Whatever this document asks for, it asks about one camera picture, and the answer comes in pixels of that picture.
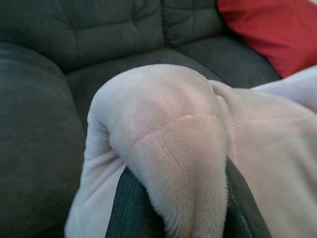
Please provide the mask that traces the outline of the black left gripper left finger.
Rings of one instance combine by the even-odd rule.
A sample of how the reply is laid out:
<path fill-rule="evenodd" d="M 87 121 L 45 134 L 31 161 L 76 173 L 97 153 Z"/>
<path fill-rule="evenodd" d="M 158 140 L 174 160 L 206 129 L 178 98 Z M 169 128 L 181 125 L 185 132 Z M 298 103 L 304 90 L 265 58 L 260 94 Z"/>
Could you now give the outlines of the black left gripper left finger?
<path fill-rule="evenodd" d="M 119 178 L 106 238 L 164 238 L 162 218 L 145 187 L 125 168 Z"/>

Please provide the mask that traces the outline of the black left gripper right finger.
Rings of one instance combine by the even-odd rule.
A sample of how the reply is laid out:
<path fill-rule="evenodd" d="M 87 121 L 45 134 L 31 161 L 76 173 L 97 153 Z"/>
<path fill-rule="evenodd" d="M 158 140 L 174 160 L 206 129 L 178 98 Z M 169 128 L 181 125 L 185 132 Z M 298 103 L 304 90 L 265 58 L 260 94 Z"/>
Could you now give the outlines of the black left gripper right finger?
<path fill-rule="evenodd" d="M 226 161 L 228 202 L 225 238 L 270 238 L 270 231 L 246 180 L 228 158 Z"/>

